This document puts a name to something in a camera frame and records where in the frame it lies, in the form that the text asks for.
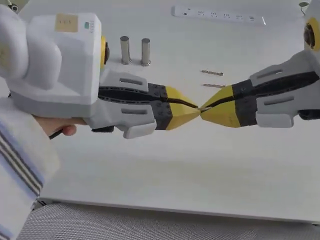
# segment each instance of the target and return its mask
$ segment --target human hand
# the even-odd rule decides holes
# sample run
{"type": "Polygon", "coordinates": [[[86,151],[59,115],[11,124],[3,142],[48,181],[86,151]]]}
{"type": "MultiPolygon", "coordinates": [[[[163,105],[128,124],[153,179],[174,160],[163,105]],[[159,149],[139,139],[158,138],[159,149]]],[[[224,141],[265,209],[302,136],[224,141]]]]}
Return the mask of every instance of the human hand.
{"type": "Polygon", "coordinates": [[[46,118],[33,116],[42,127],[45,134],[51,136],[55,132],[62,130],[65,136],[72,136],[77,132],[76,125],[87,125],[82,118],[46,118]]]}

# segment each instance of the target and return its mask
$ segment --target finger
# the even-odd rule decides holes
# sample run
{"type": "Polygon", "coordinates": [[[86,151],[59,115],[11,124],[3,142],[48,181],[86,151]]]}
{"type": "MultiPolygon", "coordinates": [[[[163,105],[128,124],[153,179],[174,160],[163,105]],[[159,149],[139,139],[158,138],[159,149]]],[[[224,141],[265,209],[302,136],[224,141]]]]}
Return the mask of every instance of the finger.
{"type": "Polygon", "coordinates": [[[72,135],[76,134],[77,127],[75,125],[65,126],[65,127],[63,127],[62,132],[65,136],[72,136],[72,135]]]}

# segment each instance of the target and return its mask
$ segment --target yellow component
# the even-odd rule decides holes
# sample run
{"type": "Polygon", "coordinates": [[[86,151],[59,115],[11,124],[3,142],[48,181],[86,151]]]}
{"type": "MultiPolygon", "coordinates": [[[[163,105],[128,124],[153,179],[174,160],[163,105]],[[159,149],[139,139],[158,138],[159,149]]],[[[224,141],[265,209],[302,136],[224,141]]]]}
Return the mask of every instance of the yellow component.
{"type": "Polygon", "coordinates": [[[171,86],[165,86],[166,94],[168,96],[168,99],[179,99],[184,102],[190,103],[192,105],[198,106],[196,103],[194,103],[192,100],[184,96],[181,92],[179,92],[177,89],[171,87],[171,86]]]}
{"type": "Polygon", "coordinates": [[[200,111],[197,108],[193,108],[187,105],[179,104],[179,103],[169,103],[172,119],[165,130],[172,130],[181,125],[195,119],[199,116],[200,111]]]}
{"type": "Polygon", "coordinates": [[[236,114],[235,101],[228,101],[219,104],[200,114],[201,118],[215,124],[231,128],[240,128],[240,123],[236,114]]]}
{"type": "Polygon", "coordinates": [[[320,50],[320,30],[319,30],[319,23],[317,19],[311,17],[306,24],[310,24],[314,34],[314,47],[311,48],[313,51],[318,52],[320,50]]]}
{"type": "MultiPolygon", "coordinates": [[[[226,86],[225,88],[218,91],[215,95],[213,95],[201,108],[206,108],[210,104],[215,103],[220,99],[232,97],[233,95],[234,92],[232,89],[232,85],[226,86]]],[[[221,103],[209,110],[202,112],[200,116],[203,120],[215,124],[232,128],[240,127],[240,123],[236,114],[235,101],[221,103]]]]}
{"type": "Polygon", "coordinates": [[[100,67],[103,69],[105,66],[105,57],[106,57],[106,38],[101,36],[101,60],[100,67]]]}
{"type": "Polygon", "coordinates": [[[224,99],[227,97],[233,97],[234,91],[232,90],[232,85],[226,86],[218,91],[215,95],[213,95],[201,108],[205,108],[210,104],[215,103],[220,99],[224,99]]]}

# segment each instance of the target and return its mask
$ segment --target person's arm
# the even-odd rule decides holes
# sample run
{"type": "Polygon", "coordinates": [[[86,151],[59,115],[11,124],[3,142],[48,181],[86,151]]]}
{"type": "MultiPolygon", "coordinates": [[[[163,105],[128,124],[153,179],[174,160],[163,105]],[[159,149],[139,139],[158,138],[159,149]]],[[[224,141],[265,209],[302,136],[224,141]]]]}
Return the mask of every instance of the person's arm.
{"type": "Polygon", "coordinates": [[[59,158],[48,135],[12,99],[0,98],[0,240],[14,240],[59,158]]]}

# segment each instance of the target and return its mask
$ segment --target beige label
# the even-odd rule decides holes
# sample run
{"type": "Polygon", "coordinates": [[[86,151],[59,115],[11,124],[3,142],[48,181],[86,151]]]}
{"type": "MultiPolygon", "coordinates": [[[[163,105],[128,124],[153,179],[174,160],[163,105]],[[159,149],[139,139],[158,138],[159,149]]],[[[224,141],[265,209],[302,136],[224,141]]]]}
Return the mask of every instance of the beige label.
{"type": "Polygon", "coordinates": [[[8,46],[2,44],[0,42],[0,67],[8,70],[9,69],[9,54],[10,54],[10,51],[9,51],[9,48],[8,46]]]}
{"type": "Polygon", "coordinates": [[[56,32],[77,33],[78,32],[78,15],[59,13],[55,17],[56,32]]]}

